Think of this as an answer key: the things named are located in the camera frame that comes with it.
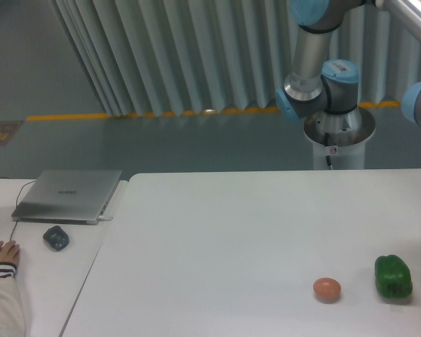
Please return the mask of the person's hand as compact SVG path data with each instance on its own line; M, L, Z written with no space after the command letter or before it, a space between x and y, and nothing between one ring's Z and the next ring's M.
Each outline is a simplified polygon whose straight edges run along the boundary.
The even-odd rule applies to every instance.
M16 241L0 241L0 265L17 267L20 262L20 245Z

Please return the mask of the white striped sleeve forearm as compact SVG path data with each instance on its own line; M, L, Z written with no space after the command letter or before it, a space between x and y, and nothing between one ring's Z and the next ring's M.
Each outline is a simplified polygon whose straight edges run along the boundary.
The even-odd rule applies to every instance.
M25 336L26 321L13 263L0 263L0 336Z

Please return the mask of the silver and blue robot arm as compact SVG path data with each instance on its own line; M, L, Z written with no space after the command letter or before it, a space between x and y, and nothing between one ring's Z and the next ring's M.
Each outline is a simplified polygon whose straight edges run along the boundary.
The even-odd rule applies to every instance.
M359 72L346 60L327 61L332 33L345 13L372 3L398 18L421 41L421 1L290 1L299 26L291 73L276 90L276 103L290 120L317 112L345 115L358 107ZM421 126L421 82L413 84L401 101L403 115Z

